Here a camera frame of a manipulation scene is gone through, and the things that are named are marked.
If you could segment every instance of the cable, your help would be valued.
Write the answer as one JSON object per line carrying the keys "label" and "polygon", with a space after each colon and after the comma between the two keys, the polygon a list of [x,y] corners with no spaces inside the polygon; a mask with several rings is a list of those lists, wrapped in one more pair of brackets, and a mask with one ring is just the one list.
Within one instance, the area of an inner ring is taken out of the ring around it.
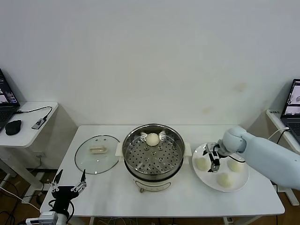
{"label": "cable", "polygon": [[52,199],[52,200],[50,200],[49,202],[48,202],[48,205],[51,207],[51,208],[53,208],[53,205],[51,205],[51,203],[53,203],[55,201],[55,199]]}
{"label": "cable", "polygon": [[278,144],[278,143],[279,143],[279,141],[280,141],[280,139],[281,139],[281,137],[282,137],[282,135],[283,135],[283,133],[284,133],[285,131],[290,131],[290,129],[288,129],[288,130],[284,130],[284,131],[281,133],[281,135],[279,136],[279,138],[278,138],[278,141],[276,142],[276,144]]}
{"label": "cable", "polygon": [[125,222],[125,220],[124,220],[123,218],[121,218],[121,220],[123,220],[124,224],[126,225],[126,222]]}
{"label": "cable", "polygon": [[237,160],[236,158],[233,158],[232,156],[229,156],[229,157],[232,158],[233,160],[239,162],[239,163],[244,163],[244,162],[245,162],[245,161],[239,161],[239,160]]}
{"label": "cable", "polygon": [[14,215],[11,215],[11,213],[9,213],[9,212],[7,212],[7,211],[2,211],[2,212],[0,212],[0,214],[3,213],[3,212],[5,212],[6,214],[9,215],[9,217],[8,217],[8,219],[6,220],[6,223],[5,223],[5,224],[7,224],[8,220],[9,220],[10,218],[12,218],[12,219],[14,220],[13,224],[15,224],[15,217],[14,217]]}
{"label": "cable", "polygon": [[72,216],[74,215],[74,211],[75,211],[75,208],[74,208],[74,205],[73,205],[73,203],[70,201],[70,204],[71,204],[71,206],[72,206],[72,213],[71,213],[71,215],[70,215],[70,217],[67,219],[67,222],[66,222],[66,224],[69,222],[69,220],[72,218]]}
{"label": "cable", "polygon": [[[8,184],[11,184],[12,186],[14,186],[14,188],[15,188],[15,190],[16,190],[16,192],[17,192],[17,195],[19,195],[18,189],[16,188],[16,186],[15,186],[13,183],[11,183],[11,182],[9,182],[9,181],[7,181],[7,180],[0,180],[0,181],[4,181],[4,182],[6,182],[6,183],[8,183]],[[9,195],[7,195],[7,194],[5,194],[5,193],[3,193],[3,192],[1,192],[1,194],[5,195],[5,196],[7,196],[7,197],[9,197],[9,198],[15,198],[15,197],[9,196]]]}
{"label": "cable", "polygon": [[132,225],[131,219],[130,218],[127,218],[127,219],[130,221],[130,225]]}
{"label": "cable", "polygon": [[275,135],[278,131],[280,131],[280,130],[289,130],[289,128],[288,128],[288,127],[285,127],[285,128],[278,129],[277,131],[275,131],[275,132],[268,138],[268,140],[270,140],[271,137],[274,136],[274,135]]}
{"label": "cable", "polygon": [[52,107],[51,106],[44,106],[44,107],[41,107],[41,108],[38,108],[38,109],[33,109],[33,110],[29,110],[29,111],[22,111],[22,110],[18,110],[18,111],[15,111],[15,114],[21,114],[21,113],[31,113],[31,112],[34,112],[34,111],[37,111],[37,110],[41,110],[41,109],[45,109],[45,108],[50,108],[50,111],[47,113],[47,115],[43,118],[43,120],[46,120],[47,119],[47,116],[51,113],[52,111]]}
{"label": "cable", "polygon": [[[278,194],[278,186],[276,185],[276,194]],[[278,215],[276,215],[276,225],[278,225]]]}
{"label": "cable", "polygon": [[[24,201],[22,198],[20,198],[20,197],[16,196],[15,194],[10,193],[9,191],[5,190],[3,187],[0,187],[0,188],[1,188],[3,191],[6,191],[7,193],[9,193],[9,194],[11,194],[11,195],[17,197],[17,198],[20,199],[21,201],[26,202],[26,201]],[[31,203],[29,203],[29,202],[26,202],[26,203],[29,204],[29,205],[31,205],[33,208],[35,208],[35,209],[37,209],[37,210],[39,211],[39,209],[38,209],[37,207],[35,207],[33,204],[31,204]]]}
{"label": "cable", "polygon": [[39,158],[39,165],[36,168],[33,168],[32,170],[28,170],[28,172],[32,172],[36,169],[38,169],[42,165],[42,158]]}
{"label": "cable", "polygon": [[[212,150],[213,150],[213,151],[215,151],[215,148],[216,148],[216,147],[218,147],[218,148],[219,148],[219,147],[220,147],[220,145],[216,144],[216,145],[213,147],[213,149],[212,149]],[[245,161],[239,161],[239,160],[237,160],[236,158],[233,158],[232,156],[229,156],[229,157],[230,157],[230,158],[232,158],[233,160],[235,160],[235,161],[239,162],[239,163],[245,163]]]}

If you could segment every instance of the black mouse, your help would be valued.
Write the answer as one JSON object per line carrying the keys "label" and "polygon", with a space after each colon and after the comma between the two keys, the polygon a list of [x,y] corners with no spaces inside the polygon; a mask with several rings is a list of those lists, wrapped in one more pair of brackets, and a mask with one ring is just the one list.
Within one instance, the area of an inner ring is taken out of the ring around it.
{"label": "black mouse", "polygon": [[22,124],[22,121],[20,121],[20,120],[14,120],[14,121],[9,122],[5,126],[5,133],[7,135],[15,135],[15,134],[19,133],[19,131],[21,129],[21,124]]}

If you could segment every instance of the table leg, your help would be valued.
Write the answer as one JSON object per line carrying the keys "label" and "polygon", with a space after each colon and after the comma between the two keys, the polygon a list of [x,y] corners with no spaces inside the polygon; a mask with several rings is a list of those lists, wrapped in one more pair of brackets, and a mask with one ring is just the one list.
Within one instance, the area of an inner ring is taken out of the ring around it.
{"label": "table leg", "polygon": [[[41,180],[43,178],[43,175],[44,175],[44,172],[38,172],[37,175],[35,176],[38,180]],[[28,203],[31,201],[32,199],[32,195],[34,194],[35,191],[48,191],[50,189],[50,184],[44,184],[43,186],[43,190],[42,189],[36,189],[34,186],[30,186],[28,188],[28,190],[26,191],[26,194],[24,196],[27,196],[27,197],[24,197],[22,201],[22,203]]]}
{"label": "table leg", "polygon": [[299,205],[299,201],[298,201],[297,197],[295,196],[292,189],[278,185],[277,192],[278,193],[284,192],[286,194],[287,198],[290,200],[290,203],[292,204],[292,206]]}
{"label": "table leg", "polygon": [[8,165],[6,165],[1,159],[0,159],[0,169],[3,170],[7,175],[4,178],[4,181],[0,183],[0,187],[4,187],[4,185],[7,183],[5,180],[8,180],[10,177],[16,177],[16,173],[9,168]]}
{"label": "table leg", "polygon": [[23,177],[28,183],[30,183],[37,190],[41,190],[43,184],[33,176],[22,164],[12,155],[7,158],[2,158],[2,161],[8,165],[11,169],[13,169],[17,174]]}
{"label": "table leg", "polygon": [[241,219],[239,219],[238,221],[236,221],[234,223],[234,225],[248,225],[254,221],[256,221],[257,219],[259,219],[262,216],[257,216],[257,217],[242,217]]}
{"label": "table leg", "polygon": [[89,223],[89,225],[94,225],[94,219],[95,219],[95,217],[90,217],[90,223]]}
{"label": "table leg", "polygon": [[10,174],[11,177],[16,177],[16,173],[0,159],[0,169]]}
{"label": "table leg", "polygon": [[69,223],[72,225],[85,225],[85,223],[78,217],[72,217]]}

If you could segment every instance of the wooden floor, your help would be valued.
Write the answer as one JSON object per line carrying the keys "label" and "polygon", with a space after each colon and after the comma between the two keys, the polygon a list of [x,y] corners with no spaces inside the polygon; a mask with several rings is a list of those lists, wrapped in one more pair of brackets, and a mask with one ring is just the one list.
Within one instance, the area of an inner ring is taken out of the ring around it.
{"label": "wooden floor", "polygon": [[[52,181],[54,178],[54,173],[46,173],[42,179],[42,182],[48,183],[49,181]],[[5,173],[0,172],[0,179],[4,179]],[[24,195],[25,191],[28,189],[29,184],[20,176],[17,176],[15,178],[10,178],[9,181],[13,183],[18,190],[19,196]],[[7,184],[5,186],[5,189],[16,194],[16,190],[12,185]],[[0,191],[0,225],[17,225],[18,222],[25,220],[26,218],[34,218],[39,216],[39,211],[31,207],[27,204],[18,203],[15,212],[15,223],[13,221],[8,221],[8,215],[3,212],[7,211],[10,213],[16,203],[15,198],[10,198],[5,195],[3,195],[4,191]],[[300,191],[294,190],[294,193],[296,194],[297,198],[300,200]],[[279,197],[281,201],[283,202],[283,205],[285,206],[285,214],[278,216],[278,225],[300,225],[300,206],[292,206],[290,202],[288,201],[286,195],[284,193],[279,193]],[[38,208],[40,206],[36,202],[36,197],[33,197],[31,202]],[[90,218],[84,217],[82,220],[85,222],[86,225],[89,224]],[[109,222],[109,218],[96,218],[94,221],[95,225],[105,225]],[[138,225],[149,225],[151,223],[155,223],[156,225],[169,225],[169,224],[175,224],[175,225],[220,225],[223,224],[223,220],[221,218],[138,218],[137,220]],[[122,220],[121,218],[118,218],[115,220],[116,225],[136,225],[136,218],[124,218]],[[276,225],[276,216],[267,216],[262,217],[259,220],[252,223],[252,225]]]}

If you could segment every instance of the white wall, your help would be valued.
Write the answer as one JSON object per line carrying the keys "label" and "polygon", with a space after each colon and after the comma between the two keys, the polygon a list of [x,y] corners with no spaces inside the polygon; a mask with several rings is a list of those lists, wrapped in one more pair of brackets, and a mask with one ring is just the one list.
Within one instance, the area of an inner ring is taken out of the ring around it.
{"label": "white wall", "polygon": [[299,12],[298,0],[2,0],[0,68],[77,125],[247,128],[299,77]]}

